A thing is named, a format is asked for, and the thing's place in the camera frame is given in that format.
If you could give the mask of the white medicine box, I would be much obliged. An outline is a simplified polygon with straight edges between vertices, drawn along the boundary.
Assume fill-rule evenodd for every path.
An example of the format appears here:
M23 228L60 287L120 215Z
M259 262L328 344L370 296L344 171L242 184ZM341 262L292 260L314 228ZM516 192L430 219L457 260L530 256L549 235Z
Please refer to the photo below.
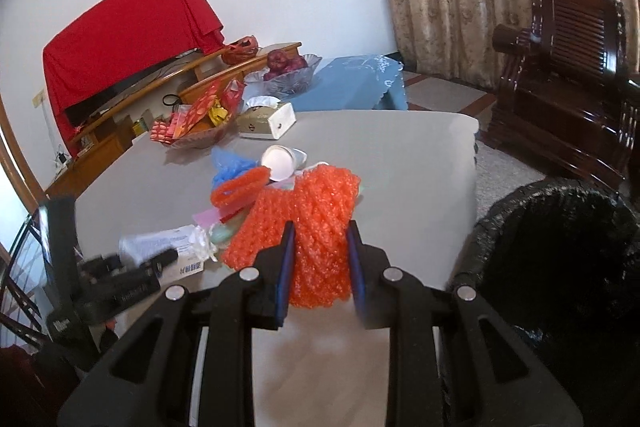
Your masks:
M197 225L154 233L122 236L118 253L127 267L149 263L160 269L160 283L167 285L205 269L207 261L217 261L218 248L207 231Z

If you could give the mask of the orange bubble wrap roll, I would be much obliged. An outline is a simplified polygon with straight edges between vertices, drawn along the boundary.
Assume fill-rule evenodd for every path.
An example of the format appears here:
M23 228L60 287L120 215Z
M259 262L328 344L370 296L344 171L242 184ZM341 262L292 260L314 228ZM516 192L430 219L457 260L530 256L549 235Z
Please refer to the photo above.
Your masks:
M210 202L221 213L232 213L250 205L270 181L270 169L264 166L247 170L235 179L220 184L210 194Z

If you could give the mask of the blue plastic bag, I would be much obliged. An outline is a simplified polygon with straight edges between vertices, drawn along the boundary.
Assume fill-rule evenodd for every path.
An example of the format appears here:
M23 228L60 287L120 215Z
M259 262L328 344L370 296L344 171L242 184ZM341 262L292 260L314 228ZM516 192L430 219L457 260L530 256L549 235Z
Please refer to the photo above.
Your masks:
M210 151L210 159L216 170L213 177L212 187L217 188L224 182L231 181L244 172L258 166L256 160L251 160L235 154L232 150L226 150L219 146L214 146Z

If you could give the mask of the blue white paper cup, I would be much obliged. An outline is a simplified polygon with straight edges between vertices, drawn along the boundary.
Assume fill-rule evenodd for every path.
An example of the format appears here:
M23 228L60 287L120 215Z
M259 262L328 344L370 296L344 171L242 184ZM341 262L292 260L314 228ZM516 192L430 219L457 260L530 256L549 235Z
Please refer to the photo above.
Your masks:
M260 158L260 165L270 171L272 182L281 182L291 178L297 170L306 165L308 155L295 147L271 145Z

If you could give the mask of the orange bubble wrap sheet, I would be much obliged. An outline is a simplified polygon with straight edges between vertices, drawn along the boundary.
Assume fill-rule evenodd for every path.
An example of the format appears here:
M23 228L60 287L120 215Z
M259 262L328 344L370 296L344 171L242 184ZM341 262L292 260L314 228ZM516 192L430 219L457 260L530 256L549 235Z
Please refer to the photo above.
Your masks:
M346 168L320 165L304 171L291 190L265 188L222 255L229 268L252 265L259 251L280 243L295 227L295 267L290 303L329 308L346 300L350 286L346 231L357 205L360 179Z

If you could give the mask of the black trash bin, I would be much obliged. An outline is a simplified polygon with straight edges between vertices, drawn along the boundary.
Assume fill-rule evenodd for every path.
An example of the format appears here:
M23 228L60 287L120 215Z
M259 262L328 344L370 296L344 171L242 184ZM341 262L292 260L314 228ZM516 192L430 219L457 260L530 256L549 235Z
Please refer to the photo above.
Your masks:
M639 350L639 213L587 182L517 188L478 220L448 287L473 287L545 357Z

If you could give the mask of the glass snack bowl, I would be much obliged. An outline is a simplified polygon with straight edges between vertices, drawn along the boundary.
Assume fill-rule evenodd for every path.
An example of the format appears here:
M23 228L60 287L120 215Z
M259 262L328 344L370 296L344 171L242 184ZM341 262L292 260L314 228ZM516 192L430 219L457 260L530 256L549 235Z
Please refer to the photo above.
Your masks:
M208 117L199 121L189 132L180 138L174 137L179 118L170 121L157 120L149 131L150 139L171 150L186 150L187 148L204 148L217 144L228 134L235 132L235 121L226 120L214 126Z

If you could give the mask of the red snack packets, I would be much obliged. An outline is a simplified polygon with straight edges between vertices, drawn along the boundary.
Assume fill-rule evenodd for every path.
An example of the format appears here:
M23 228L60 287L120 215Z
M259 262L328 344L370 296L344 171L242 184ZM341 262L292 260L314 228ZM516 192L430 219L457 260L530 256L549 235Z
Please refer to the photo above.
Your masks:
M174 137L185 135L205 117L214 126L233 119L238 115L244 89L242 80L214 80L192 104L182 104L171 114L168 121L179 118Z

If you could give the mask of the wooden TV cabinet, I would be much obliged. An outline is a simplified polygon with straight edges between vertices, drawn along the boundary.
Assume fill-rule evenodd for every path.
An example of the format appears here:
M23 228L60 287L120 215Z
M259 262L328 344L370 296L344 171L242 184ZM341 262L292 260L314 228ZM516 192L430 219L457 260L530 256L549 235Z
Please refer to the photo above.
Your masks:
M177 98L190 103L211 81L217 78L241 80L263 68L270 51L281 49L288 56L295 56L301 46L299 42L270 44L261 48L255 57L234 66L226 64L220 52L209 55L192 52L162 67L75 130L70 144L79 147L80 152L67 161L65 168L46 188L46 194L80 195L132 145L137 121L144 120L149 124L153 119L166 117Z

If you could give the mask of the gold white tissue box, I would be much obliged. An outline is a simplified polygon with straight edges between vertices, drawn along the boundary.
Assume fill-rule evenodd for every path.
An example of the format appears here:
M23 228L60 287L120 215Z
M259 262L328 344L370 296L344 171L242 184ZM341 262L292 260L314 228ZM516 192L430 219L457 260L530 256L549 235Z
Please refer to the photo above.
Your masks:
M295 110L290 102L259 95L244 103L241 114L235 119L235 126L242 138L277 141L296 121Z

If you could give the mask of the glass fruit bowl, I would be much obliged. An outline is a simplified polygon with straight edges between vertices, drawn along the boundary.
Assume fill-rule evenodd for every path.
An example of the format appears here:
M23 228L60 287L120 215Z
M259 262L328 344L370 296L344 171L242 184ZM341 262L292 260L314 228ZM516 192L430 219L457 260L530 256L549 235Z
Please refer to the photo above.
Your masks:
M268 65L258 72L251 72L245 76L244 83L257 94L291 98L310 88L320 62L321 57L318 55L295 55L280 70Z

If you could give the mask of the red ornament basket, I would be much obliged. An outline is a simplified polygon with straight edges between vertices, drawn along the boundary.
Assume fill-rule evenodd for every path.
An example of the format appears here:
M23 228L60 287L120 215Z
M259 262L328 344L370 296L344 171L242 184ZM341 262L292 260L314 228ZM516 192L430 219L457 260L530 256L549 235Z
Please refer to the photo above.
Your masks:
M258 41L250 35L229 43L221 54L221 60L228 66L235 66L251 60L258 51Z

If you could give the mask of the red cloth cover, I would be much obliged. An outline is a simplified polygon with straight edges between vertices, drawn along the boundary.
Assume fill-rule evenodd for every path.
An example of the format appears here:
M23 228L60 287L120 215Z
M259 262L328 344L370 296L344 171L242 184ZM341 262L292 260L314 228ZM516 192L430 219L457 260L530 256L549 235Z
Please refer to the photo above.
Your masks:
M68 153L76 126L66 109L183 52L224 47L224 25L207 0L103 0L42 50L48 98Z

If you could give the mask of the red apples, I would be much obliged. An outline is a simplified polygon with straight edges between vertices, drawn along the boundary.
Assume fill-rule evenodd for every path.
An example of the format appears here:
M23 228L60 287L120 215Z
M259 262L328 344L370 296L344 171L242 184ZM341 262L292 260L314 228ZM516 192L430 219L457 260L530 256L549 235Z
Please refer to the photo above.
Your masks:
M267 55L267 66L269 70L265 73L265 81L304 69L308 66L308 63L300 55L288 57L282 50L273 50Z

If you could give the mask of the blue covered stool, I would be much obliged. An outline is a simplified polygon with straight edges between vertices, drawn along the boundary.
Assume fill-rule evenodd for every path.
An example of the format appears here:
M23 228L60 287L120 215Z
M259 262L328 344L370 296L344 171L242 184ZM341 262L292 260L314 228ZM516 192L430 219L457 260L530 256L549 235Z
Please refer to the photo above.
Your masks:
M317 69L310 87L290 98L294 110L407 110L404 65L385 55L334 58Z

